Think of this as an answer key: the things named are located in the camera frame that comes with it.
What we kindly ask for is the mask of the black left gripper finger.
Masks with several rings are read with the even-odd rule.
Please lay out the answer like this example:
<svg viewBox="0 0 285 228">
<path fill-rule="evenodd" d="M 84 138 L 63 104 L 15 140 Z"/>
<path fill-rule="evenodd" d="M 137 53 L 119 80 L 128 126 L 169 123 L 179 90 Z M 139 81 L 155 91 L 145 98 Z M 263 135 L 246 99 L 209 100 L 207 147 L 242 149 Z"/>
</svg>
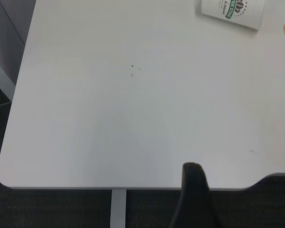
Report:
<svg viewBox="0 0 285 228">
<path fill-rule="evenodd" d="M 193 162 L 182 167 L 181 194 L 170 228 L 222 228 L 203 168 Z"/>
</svg>

